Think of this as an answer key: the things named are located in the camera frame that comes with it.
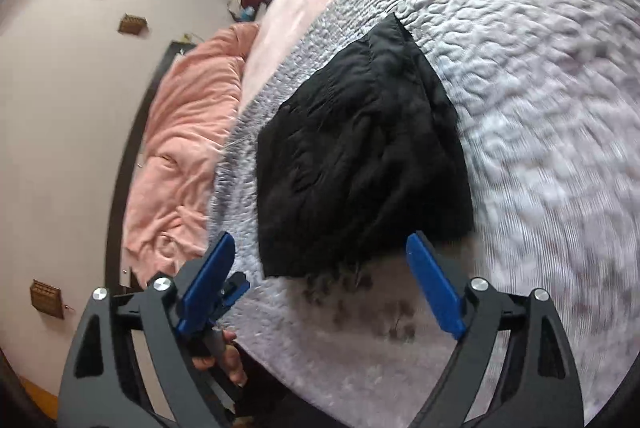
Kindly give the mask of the left hand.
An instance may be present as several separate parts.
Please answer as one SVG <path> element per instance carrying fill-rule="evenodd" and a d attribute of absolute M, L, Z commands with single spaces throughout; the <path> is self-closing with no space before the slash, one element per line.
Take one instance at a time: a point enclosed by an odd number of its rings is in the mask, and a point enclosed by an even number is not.
<path fill-rule="evenodd" d="M 247 376 L 241 360 L 239 349 L 235 347 L 236 334 L 232 330 L 214 330 L 216 352 L 218 356 L 209 353 L 207 356 L 194 356 L 192 363 L 198 370 L 209 370 L 218 365 L 231 380 L 232 384 L 244 387 Z"/>

